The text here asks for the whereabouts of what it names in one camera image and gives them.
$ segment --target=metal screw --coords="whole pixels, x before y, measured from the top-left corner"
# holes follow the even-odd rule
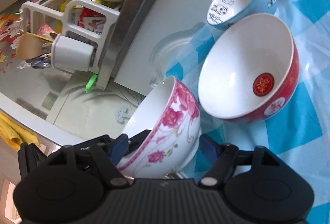
[[[212,187],[212,186],[217,185],[218,181],[214,177],[204,177],[201,179],[201,183],[204,186]]]
[[[110,184],[115,187],[122,187],[125,186],[127,183],[127,180],[122,177],[115,177],[110,181]]]

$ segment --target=yellow cloth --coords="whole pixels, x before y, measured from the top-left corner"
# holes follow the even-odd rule
[[[40,147],[37,136],[27,131],[20,124],[16,123],[0,111],[0,137],[14,150],[18,151],[23,142],[34,143]]]

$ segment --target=refrigerator door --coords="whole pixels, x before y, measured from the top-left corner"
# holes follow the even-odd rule
[[[206,22],[207,10],[212,0],[156,0],[148,16],[139,29],[123,63],[115,77],[115,82],[147,95],[152,87],[154,50],[166,47],[162,42],[178,34],[180,44],[187,32],[193,33],[197,25]]]

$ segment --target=white cup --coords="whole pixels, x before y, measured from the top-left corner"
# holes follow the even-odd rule
[[[59,34],[52,44],[52,67],[86,72],[90,67],[93,50],[92,45]]]

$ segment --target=chinese character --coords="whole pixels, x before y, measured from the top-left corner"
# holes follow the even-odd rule
[[[257,85],[256,85],[257,89],[259,89],[260,93],[263,93],[266,90],[266,88],[268,87],[268,83],[270,83],[268,78],[266,78],[266,79],[260,78],[259,83],[257,83]]]

